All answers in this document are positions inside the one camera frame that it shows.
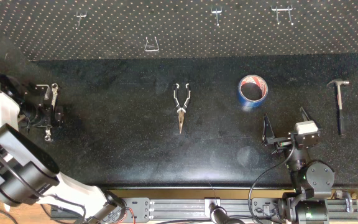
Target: hammer handle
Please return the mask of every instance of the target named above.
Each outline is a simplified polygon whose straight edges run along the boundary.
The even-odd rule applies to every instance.
[[[339,128],[339,136],[341,138],[345,137],[345,125],[344,125],[344,117],[342,115],[342,109],[338,110],[338,128]]]

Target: roll of tape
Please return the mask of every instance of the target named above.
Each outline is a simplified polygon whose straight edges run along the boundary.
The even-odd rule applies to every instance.
[[[256,84],[260,90],[262,90],[262,97],[259,100],[250,100],[246,98],[241,91],[241,87],[245,85],[246,83],[253,83]],[[248,106],[251,108],[257,107],[266,99],[267,96],[267,84],[263,78],[260,78],[257,75],[247,75],[246,77],[242,78],[242,80],[239,83],[239,89],[238,89],[238,96],[239,101],[243,106]]]

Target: black tabletop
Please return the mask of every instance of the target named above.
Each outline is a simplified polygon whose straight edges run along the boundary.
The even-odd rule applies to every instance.
[[[321,142],[310,149],[336,171],[336,188],[358,188],[358,54],[37,62],[40,73],[12,73],[21,80],[58,83],[65,123],[29,137],[62,172],[86,184],[109,188],[248,188],[266,169],[284,160],[261,146],[263,115],[277,137],[302,121],[303,106],[322,125]],[[261,76],[266,100],[244,111],[237,99],[242,77]],[[337,133],[335,78],[342,87],[346,138]],[[179,134],[173,84],[185,84],[191,103]],[[258,187],[291,188],[285,166]]]

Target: pegboard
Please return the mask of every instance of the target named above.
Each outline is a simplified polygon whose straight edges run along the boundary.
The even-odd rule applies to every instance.
[[[349,53],[358,1],[0,0],[0,30],[29,60]]]

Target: pegboard hook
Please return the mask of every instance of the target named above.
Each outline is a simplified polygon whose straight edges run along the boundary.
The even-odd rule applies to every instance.
[[[153,52],[153,51],[159,51],[160,50],[160,46],[158,46],[157,38],[154,37],[154,39],[155,39],[155,43],[157,44],[156,47],[154,47],[154,45],[147,45],[149,43],[149,40],[147,40],[147,37],[146,37],[146,45],[144,46],[144,51]]]
[[[218,14],[222,13],[222,7],[221,7],[220,11],[218,9],[216,9],[216,8],[215,8],[215,11],[213,11],[212,8],[211,8],[211,13],[216,15],[216,25],[219,26]]]
[[[75,16],[78,17],[78,25],[75,29],[80,28],[81,20],[82,20],[82,18],[86,17],[87,13],[88,12],[85,12],[85,14],[82,14],[82,12],[78,13],[78,11],[77,11],[77,14]]]
[[[277,24],[280,24],[280,21],[278,20],[278,12],[279,11],[288,11],[288,15],[290,16],[291,25],[293,25],[292,18],[291,18],[291,10],[293,9],[292,6],[291,7],[288,6],[286,9],[278,9],[277,6],[275,9],[273,8],[273,6],[271,6],[270,8],[272,9],[272,11],[276,11]]]

